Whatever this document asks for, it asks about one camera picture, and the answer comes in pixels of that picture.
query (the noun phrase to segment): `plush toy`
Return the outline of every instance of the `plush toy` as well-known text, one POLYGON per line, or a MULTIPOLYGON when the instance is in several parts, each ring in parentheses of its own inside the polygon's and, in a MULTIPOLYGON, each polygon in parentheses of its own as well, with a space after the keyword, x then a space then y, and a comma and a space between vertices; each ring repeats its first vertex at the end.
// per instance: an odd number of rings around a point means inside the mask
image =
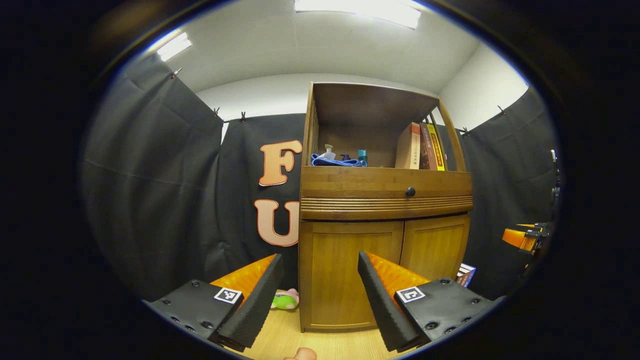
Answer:
POLYGON ((296 289, 289 289, 287 291, 278 290, 276 291, 276 296, 273 297, 271 308, 295 309, 299 301, 296 289))

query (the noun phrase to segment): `black curtain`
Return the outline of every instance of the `black curtain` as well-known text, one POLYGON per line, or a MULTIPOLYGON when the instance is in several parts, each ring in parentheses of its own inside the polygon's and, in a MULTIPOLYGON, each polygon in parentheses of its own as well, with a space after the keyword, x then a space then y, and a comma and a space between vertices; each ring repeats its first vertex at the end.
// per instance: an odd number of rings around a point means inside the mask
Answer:
MULTIPOLYGON (((273 229, 289 232, 284 204, 299 201, 301 154, 282 169, 287 182, 260 186, 269 143, 303 141, 305 114, 223 121, 157 55, 125 68, 112 84, 86 140, 83 195, 95 237, 138 296, 155 300, 186 281, 213 281, 265 256, 283 254, 282 288, 298 287, 298 246, 257 231, 256 200, 278 203, 273 229)), ((439 126, 450 170, 451 143, 439 126)), ((474 210, 464 262, 477 267, 469 288, 499 297, 528 257, 501 240, 505 227, 550 218, 554 131, 529 90, 505 114, 460 136, 472 174, 474 210)))
POLYGON ((495 299, 509 292, 530 260, 502 241, 504 229, 550 220, 556 183, 550 151, 559 149, 533 89, 460 140, 474 191, 463 262, 477 268, 469 289, 495 299))
POLYGON ((220 151, 218 172, 218 198, 216 216, 223 241, 220 243, 223 259, 219 270, 242 267, 274 253, 282 254, 285 275, 281 288, 298 288, 298 244, 288 247, 271 245, 264 241, 257 230, 256 200, 277 201, 273 229, 276 233, 289 233, 289 212, 286 202, 300 200, 300 170, 302 153, 294 154, 294 166, 290 172, 281 167, 287 176, 284 184, 259 185, 264 171, 263 145, 297 140, 302 144, 305 114, 252 117, 244 122, 232 120, 220 151))
POLYGON ((157 55, 123 69, 86 138, 86 212, 139 297, 222 276, 216 172, 223 121, 157 55))

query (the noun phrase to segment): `white wall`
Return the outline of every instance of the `white wall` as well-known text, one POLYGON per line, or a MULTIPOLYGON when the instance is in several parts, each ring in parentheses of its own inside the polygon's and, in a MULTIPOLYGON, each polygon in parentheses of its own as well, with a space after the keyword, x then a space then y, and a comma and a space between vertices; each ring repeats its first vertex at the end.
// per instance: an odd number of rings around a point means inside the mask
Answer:
POLYGON ((529 86, 511 65, 480 43, 471 59, 440 92, 453 124, 458 129, 482 124, 507 108, 529 86))
MULTIPOLYGON (((225 120, 305 113, 311 81, 339 81, 391 86, 437 96, 425 90, 391 81, 343 74, 285 74, 229 83, 196 93, 210 108, 220 107, 225 120)), ((471 59, 440 92, 453 124, 472 129, 513 104, 528 89, 519 73, 500 55, 480 44, 471 59)), ((442 117, 434 111, 436 123, 442 117)))
POLYGON ((220 107, 224 120, 246 117, 306 113, 311 81, 336 81, 390 86, 436 96, 433 93, 391 81, 342 74, 285 74, 264 76, 224 84, 196 93, 210 108, 220 107))

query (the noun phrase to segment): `orange letter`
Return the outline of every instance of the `orange letter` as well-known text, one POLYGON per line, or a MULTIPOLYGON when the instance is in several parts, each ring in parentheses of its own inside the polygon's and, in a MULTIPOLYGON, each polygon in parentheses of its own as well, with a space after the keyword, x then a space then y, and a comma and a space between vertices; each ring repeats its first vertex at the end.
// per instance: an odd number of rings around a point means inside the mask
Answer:
POLYGON ((276 234, 273 229, 273 220, 278 203, 273 200, 256 200, 253 205, 258 209, 258 234, 260 237, 278 246, 291 246, 298 242, 298 210, 300 201, 289 201, 284 208, 289 210, 289 234, 285 236, 276 234))
POLYGON ((284 165, 286 171, 293 169, 293 153, 283 150, 291 150, 296 154, 302 152, 302 144, 297 140, 290 142, 269 143, 263 145, 260 151, 264 153, 264 173, 258 183, 262 186, 280 185, 287 182, 287 176, 282 175, 280 166, 284 165))

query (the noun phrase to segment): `blue towel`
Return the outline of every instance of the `blue towel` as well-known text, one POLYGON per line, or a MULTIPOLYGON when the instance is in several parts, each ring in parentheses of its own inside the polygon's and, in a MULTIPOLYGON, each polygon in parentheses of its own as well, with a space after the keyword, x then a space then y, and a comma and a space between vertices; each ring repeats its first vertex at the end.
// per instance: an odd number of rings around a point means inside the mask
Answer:
POLYGON ((311 165, 315 167, 363 167, 367 166, 367 163, 364 161, 351 159, 351 160, 329 160, 329 159, 319 159, 318 154, 311 154, 311 165))

